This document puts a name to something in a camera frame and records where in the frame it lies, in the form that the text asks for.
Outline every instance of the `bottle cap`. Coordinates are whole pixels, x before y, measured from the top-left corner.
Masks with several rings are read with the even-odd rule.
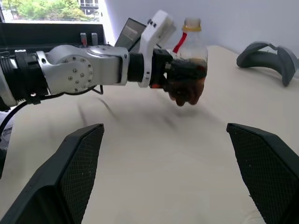
[[[183,31],[187,32],[199,32],[201,31],[199,18],[186,18],[183,26]]]

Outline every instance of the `white wall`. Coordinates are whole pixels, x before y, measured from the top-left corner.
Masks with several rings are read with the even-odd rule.
[[[105,0],[117,39],[128,17],[146,23],[162,9],[174,18],[178,31],[185,17],[202,19],[202,36],[240,53],[253,41],[290,48],[299,57],[299,0]]]

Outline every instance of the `robotic hand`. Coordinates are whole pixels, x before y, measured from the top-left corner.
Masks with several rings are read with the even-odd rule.
[[[141,36],[138,53],[111,46],[71,45],[57,46],[48,53],[16,50],[14,56],[0,58],[0,111],[24,100],[39,104],[46,96],[77,95],[96,85],[125,85],[128,81],[138,82],[142,88],[162,88],[180,106],[196,104],[203,90],[198,80],[206,73],[178,63],[164,49],[155,49],[174,31],[172,18],[158,11]]]

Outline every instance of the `white table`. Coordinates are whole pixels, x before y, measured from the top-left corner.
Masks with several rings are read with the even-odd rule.
[[[299,150],[299,81],[285,88],[268,69],[239,69],[237,54],[209,47],[208,76],[196,106],[163,91],[104,87],[22,109],[2,180],[0,217],[35,170],[71,132],[104,123],[84,224],[239,224],[256,207],[242,181],[228,122],[280,136]]]

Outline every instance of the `tree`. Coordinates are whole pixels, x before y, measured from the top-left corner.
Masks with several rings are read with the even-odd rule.
[[[90,21],[78,0],[2,0],[3,7],[24,20]]]

